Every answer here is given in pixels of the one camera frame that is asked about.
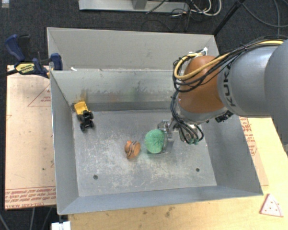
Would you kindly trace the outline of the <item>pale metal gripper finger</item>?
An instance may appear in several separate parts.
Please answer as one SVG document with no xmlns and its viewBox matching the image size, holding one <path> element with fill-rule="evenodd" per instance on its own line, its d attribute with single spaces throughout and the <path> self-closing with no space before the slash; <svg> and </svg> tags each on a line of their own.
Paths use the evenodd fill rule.
<svg viewBox="0 0 288 230">
<path fill-rule="evenodd" d="M 157 129 L 163 131 L 163 132 L 168 132 L 170 127 L 170 122 L 169 120 L 162 120 L 160 123 L 157 125 Z"/>
<path fill-rule="evenodd" d="M 165 131 L 164 137 L 164 153 L 169 153 L 173 149 L 174 135 L 173 132 Z"/>
</svg>

